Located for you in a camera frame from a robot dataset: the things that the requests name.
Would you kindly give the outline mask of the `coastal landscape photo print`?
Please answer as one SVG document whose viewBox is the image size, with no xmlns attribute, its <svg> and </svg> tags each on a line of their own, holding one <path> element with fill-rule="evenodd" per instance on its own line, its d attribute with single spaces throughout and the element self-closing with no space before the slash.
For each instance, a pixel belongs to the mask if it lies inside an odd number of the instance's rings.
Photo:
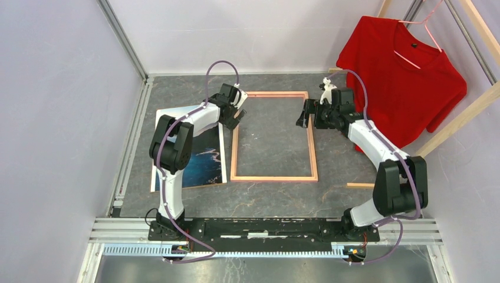
<svg viewBox="0 0 500 283">
<path fill-rule="evenodd" d="M 177 117 L 195 109 L 196 106 L 158 109 L 155 128 L 159 118 L 167 114 Z M 182 178 L 183 189 L 222 185 L 227 183 L 223 125 L 220 123 L 193 138 L 193 149 L 189 164 Z M 159 192 L 159 171 L 153 162 L 150 192 Z"/>
</svg>

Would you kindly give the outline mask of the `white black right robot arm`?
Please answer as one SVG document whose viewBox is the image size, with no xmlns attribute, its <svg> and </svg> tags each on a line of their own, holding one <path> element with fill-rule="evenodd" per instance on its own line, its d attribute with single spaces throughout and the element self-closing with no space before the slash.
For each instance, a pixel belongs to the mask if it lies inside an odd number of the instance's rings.
<svg viewBox="0 0 500 283">
<path fill-rule="evenodd" d="M 427 164 L 397 148 L 374 122 L 354 105 L 349 88 L 325 90 L 321 99 L 306 99 L 296 125 L 306 128 L 310 116 L 316 129 L 335 129 L 358 146 L 377 170 L 372 197 L 344 211 L 342 236 L 355 241 L 364 231 L 392 221 L 415 220 L 428 204 Z"/>
</svg>

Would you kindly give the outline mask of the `pink wooden picture frame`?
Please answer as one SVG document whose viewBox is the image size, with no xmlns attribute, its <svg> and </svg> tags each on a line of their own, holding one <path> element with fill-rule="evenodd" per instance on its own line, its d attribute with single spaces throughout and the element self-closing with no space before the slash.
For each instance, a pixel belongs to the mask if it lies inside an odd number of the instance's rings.
<svg viewBox="0 0 500 283">
<path fill-rule="evenodd" d="M 233 182 L 317 182 L 311 126 L 295 125 L 307 91 L 250 91 L 247 121 L 232 132 Z"/>
</svg>

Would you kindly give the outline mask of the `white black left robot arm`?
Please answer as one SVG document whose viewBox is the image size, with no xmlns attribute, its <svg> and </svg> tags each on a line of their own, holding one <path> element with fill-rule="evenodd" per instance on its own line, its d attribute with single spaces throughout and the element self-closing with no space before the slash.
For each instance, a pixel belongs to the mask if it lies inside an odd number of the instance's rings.
<svg viewBox="0 0 500 283">
<path fill-rule="evenodd" d="M 239 124 L 247 97 L 238 84 L 223 84 L 198 105 L 157 111 L 149 148 L 152 189 L 160 193 L 153 223 L 169 239 L 185 234 L 182 189 L 226 182 L 222 129 Z"/>
</svg>

